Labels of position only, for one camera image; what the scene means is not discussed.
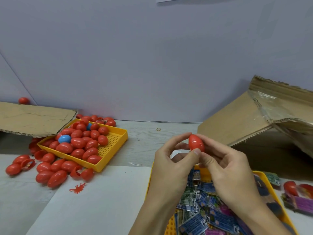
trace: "cardboard box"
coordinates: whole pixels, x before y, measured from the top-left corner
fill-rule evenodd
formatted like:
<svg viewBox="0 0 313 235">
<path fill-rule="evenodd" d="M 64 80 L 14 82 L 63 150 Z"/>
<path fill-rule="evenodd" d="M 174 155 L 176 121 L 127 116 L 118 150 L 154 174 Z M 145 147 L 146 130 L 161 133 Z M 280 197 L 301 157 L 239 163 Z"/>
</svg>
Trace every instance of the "cardboard box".
<svg viewBox="0 0 313 235">
<path fill-rule="evenodd" d="M 58 134 L 77 110 L 0 102 L 0 131 L 41 138 Z"/>
<path fill-rule="evenodd" d="M 244 152 L 252 170 L 313 180 L 312 91 L 254 76 L 198 133 Z"/>
</svg>

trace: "finger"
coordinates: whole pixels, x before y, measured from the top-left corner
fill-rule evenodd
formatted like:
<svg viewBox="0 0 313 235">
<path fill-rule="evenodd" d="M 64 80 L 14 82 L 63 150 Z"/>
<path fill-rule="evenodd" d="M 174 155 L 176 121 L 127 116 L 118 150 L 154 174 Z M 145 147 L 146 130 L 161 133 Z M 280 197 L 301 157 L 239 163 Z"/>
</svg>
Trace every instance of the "finger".
<svg viewBox="0 0 313 235">
<path fill-rule="evenodd" d="M 209 149 L 218 157 L 223 157 L 226 154 L 233 153 L 236 151 L 231 147 L 224 145 L 220 142 L 215 141 L 214 139 L 208 138 L 202 134 L 196 134 L 202 141 L 209 147 Z"/>
<path fill-rule="evenodd" d="M 184 142 L 180 142 L 179 144 L 177 144 L 175 146 L 175 150 L 179 150 L 179 149 L 190 150 L 189 145 L 187 143 L 184 143 Z"/>
<path fill-rule="evenodd" d="M 194 149 L 190 151 L 178 164 L 182 167 L 184 171 L 189 171 L 198 164 L 200 161 L 200 149 Z"/>
<path fill-rule="evenodd" d="M 184 157 L 186 157 L 188 153 L 178 153 L 176 154 L 171 160 L 172 162 L 179 162 L 180 160 L 182 160 Z"/>
<path fill-rule="evenodd" d="M 200 161 L 209 170 L 212 177 L 216 176 L 222 170 L 216 159 L 206 153 L 201 152 Z"/>
<path fill-rule="evenodd" d="M 187 138 L 189 138 L 189 136 L 191 135 L 191 132 L 188 133 L 183 133 L 177 136 L 174 136 L 172 138 L 170 138 L 161 148 L 160 150 L 167 152 L 167 153 L 172 153 L 175 150 L 175 146 L 177 144 L 179 144 L 180 142 L 186 140 Z"/>
</svg>

